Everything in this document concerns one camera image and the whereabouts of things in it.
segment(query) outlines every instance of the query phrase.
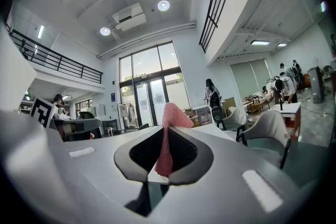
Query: door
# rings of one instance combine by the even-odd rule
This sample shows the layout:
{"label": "door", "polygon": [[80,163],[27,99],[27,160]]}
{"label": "door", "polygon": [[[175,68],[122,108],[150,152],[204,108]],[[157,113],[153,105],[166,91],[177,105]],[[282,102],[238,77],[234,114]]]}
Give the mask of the door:
{"label": "door", "polygon": [[141,125],[149,126],[162,124],[163,110],[168,102],[166,87],[163,79],[154,79],[135,85],[136,103]]}

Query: ceiling light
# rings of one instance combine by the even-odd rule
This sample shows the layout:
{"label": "ceiling light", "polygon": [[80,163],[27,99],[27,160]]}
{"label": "ceiling light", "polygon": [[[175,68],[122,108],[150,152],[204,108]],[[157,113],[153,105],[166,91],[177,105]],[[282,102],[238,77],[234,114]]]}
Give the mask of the ceiling light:
{"label": "ceiling light", "polygon": [[170,7],[170,4],[169,4],[169,2],[166,1],[166,0],[162,0],[162,1],[160,1],[160,2],[158,3],[158,5],[157,5],[157,8],[158,8],[160,11],[162,11],[162,12],[165,12],[166,10],[168,10],[169,7]]}
{"label": "ceiling light", "polygon": [[40,27],[40,31],[38,32],[38,35],[37,35],[38,38],[41,38],[42,33],[43,33],[43,30],[44,30],[44,26],[41,25],[41,27]]}
{"label": "ceiling light", "polygon": [[111,34],[111,30],[107,27],[102,27],[100,29],[100,33],[103,35],[103,36],[108,36],[109,34]]}
{"label": "ceiling light", "polygon": [[327,9],[326,3],[323,1],[323,2],[321,3],[321,11],[322,11],[322,12],[325,12],[326,9]]}
{"label": "ceiling light", "polygon": [[252,45],[268,45],[269,41],[262,41],[262,40],[253,40],[251,42]]}

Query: pink cloth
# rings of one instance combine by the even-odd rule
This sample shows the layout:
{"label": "pink cloth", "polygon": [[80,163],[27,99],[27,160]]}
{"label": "pink cloth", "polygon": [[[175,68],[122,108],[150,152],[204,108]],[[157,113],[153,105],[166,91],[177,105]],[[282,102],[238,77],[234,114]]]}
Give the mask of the pink cloth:
{"label": "pink cloth", "polygon": [[157,159],[155,171],[162,176],[169,177],[173,171],[173,160],[169,150],[168,127],[179,126],[191,128],[194,123],[173,103],[164,106],[163,117],[163,141],[160,156]]}

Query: air conditioner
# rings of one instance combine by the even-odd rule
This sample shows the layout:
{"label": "air conditioner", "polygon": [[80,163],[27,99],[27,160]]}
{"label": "air conditioner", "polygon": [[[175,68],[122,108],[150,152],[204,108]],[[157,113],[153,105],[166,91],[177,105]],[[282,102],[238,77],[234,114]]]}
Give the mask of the air conditioner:
{"label": "air conditioner", "polygon": [[115,26],[116,29],[121,29],[123,31],[127,31],[135,26],[140,24],[144,24],[146,22],[145,13],[139,3],[124,8],[118,13],[114,14],[113,19],[117,23]]}

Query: box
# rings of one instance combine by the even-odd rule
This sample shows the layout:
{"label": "box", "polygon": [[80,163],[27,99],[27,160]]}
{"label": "box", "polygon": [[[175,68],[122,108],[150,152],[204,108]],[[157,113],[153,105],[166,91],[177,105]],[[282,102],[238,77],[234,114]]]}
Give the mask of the box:
{"label": "box", "polygon": [[193,109],[184,110],[183,113],[186,114],[189,118],[196,116],[196,111]]}
{"label": "box", "polygon": [[194,117],[190,118],[190,120],[194,123],[194,126],[192,128],[200,126],[200,123],[198,121],[198,116],[194,116]]}

